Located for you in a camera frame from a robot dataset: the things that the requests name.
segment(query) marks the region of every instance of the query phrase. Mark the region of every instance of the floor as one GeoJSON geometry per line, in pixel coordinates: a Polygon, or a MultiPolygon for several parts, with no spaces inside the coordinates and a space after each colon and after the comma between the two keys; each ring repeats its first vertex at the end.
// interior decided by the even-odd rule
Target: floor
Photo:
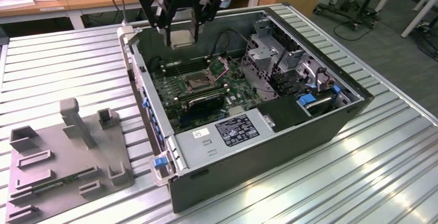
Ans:
{"type": "MultiPolygon", "coordinates": [[[[375,8],[379,0],[371,0],[370,7],[375,8]]],[[[374,30],[358,41],[347,41],[334,34],[334,27],[347,21],[345,17],[329,11],[314,15],[315,24],[346,46],[346,48],[379,72],[381,75],[435,115],[438,116],[438,62],[435,62],[417,46],[433,53],[425,40],[413,32],[409,38],[399,34],[414,19],[417,12],[411,0],[389,0],[379,13],[381,22],[374,30]]],[[[438,14],[430,12],[425,17],[430,21],[438,14]]],[[[341,26],[338,34],[345,38],[358,38],[370,29],[363,27],[354,32],[347,26],[341,26]]],[[[438,38],[430,38],[438,46],[438,38]]]]}

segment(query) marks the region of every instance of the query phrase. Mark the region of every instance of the metal frame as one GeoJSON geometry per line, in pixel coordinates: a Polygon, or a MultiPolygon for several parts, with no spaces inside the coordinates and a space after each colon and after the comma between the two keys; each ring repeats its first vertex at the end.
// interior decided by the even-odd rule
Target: metal frame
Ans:
{"type": "MultiPolygon", "coordinates": [[[[417,4],[414,10],[418,11],[419,8],[423,6],[425,2],[427,0],[421,0],[419,3],[417,4]]],[[[427,4],[425,5],[425,8],[421,10],[421,12],[417,14],[413,22],[410,23],[410,25],[406,27],[403,33],[402,33],[402,37],[406,38],[409,36],[409,34],[411,33],[411,31],[414,30],[414,28],[418,26],[419,22],[422,21],[423,17],[426,16],[427,12],[430,11],[431,7],[435,5],[435,3],[438,2],[438,0],[429,0],[427,4]]]]}
{"type": "MultiPolygon", "coordinates": [[[[126,108],[127,98],[120,99],[123,93],[114,93],[118,97],[110,93],[99,93],[96,95],[114,100],[119,107],[118,112],[124,116],[123,129],[136,177],[135,185],[43,223],[329,223],[337,220],[355,222],[361,219],[365,223],[390,222],[391,219],[394,222],[402,220],[403,223],[434,223],[438,220],[438,175],[435,168],[433,169],[438,157],[437,118],[295,9],[281,4],[270,7],[377,96],[362,115],[347,124],[327,144],[190,210],[174,214],[168,190],[166,187],[156,187],[150,173],[147,162],[152,150],[139,113],[134,107],[126,108]]],[[[136,22],[132,25],[147,26],[147,22],[136,22]]],[[[118,26],[12,38],[11,44],[31,43],[32,40],[40,39],[51,42],[87,39],[102,34],[102,31],[111,30],[116,35],[118,26]]],[[[98,55],[86,47],[84,45],[78,51],[90,54],[87,62],[92,64],[98,55]]],[[[70,51],[71,48],[75,47],[67,46],[60,50],[70,51]]],[[[28,59],[22,65],[28,69],[35,63],[36,61],[28,59]]],[[[95,68],[103,75],[111,76],[100,66],[95,68]]],[[[83,86],[80,91],[87,91],[87,86],[83,86]]],[[[9,150],[7,140],[0,141],[3,201],[9,172],[9,150]]],[[[3,206],[4,202],[0,202],[0,222],[5,215],[3,206]]]]}

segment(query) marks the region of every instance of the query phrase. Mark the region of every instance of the green circuit board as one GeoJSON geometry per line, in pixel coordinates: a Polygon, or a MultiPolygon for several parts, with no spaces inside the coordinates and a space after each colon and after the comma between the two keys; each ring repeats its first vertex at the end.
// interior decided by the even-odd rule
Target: green circuit board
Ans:
{"type": "Polygon", "coordinates": [[[215,60],[206,69],[188,73],[176,71],[178,74],[170,77],[166,77],[162,72],[152,73],[154,85],[175,133],[227,118],[228,110],[234,107],[242,106],[243,110],[249,110],[262,103],[261,97],[242,75],[239,64],[231,59],[228,59],[226,73],[224,63],[219,60],[215,60]],[[202,114],[187,115],[190,102],[215,95],[224,97],[220,108],[215,107],[214,110],[206,110],[202,114]]]}

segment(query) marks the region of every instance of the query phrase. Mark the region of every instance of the aluminum table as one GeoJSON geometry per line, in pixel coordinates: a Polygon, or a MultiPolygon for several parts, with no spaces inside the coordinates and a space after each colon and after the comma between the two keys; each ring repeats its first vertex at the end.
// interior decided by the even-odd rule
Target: aluminum table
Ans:
{"type": "Polygon", "coordinates": [[[116,26],[13,38],[0,60],[0,221],[9,131],[60,123],[56,102],[68,97],[78,98],[82,115],[107,107],[119,112],[135,185],[42,223],[438,221],[437,118],[297,10],[281,4],[271,7],[375,95],[335,138],[174,214],[168,190],[155,186],[150,174],[152,151],[123,69],[116,26]]]}

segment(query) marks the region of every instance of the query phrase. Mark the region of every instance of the blue latch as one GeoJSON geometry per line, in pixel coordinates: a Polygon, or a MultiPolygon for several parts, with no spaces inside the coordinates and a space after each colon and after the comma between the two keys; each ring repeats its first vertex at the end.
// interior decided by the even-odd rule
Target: blue latch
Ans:
{"type": "Polygon", "coordinates": [[[147,107],[150,107],[150,101],[148,101],[148,98],[146,97],[143,99],[143,108],[147,108],[147,107]]]}
{"type": "Polygon", "coordinates": [[[334,91],[335,91],[337,93],[341,92],[341,88],[339,88],[337,85],[334,85],[334,91]]]}
{"type": "Polygon", "coordinates": [[[317,101],[317,98],[314,97],[313,94],[306,94],[306,95],[301,96],[298,101],[299,101],[301,105],[305,106],[306,104],[310,104],[311,102],[317,101]]]}
{"type": "Polygon", "coordinates": [[[156,159],[154,159],[154,167],[156,169],[162,168],[162,167],[166,167],[166,165],[168,164],[170,162],[167,161],[167,158],[166,157],[159,157],[156,159]]]}

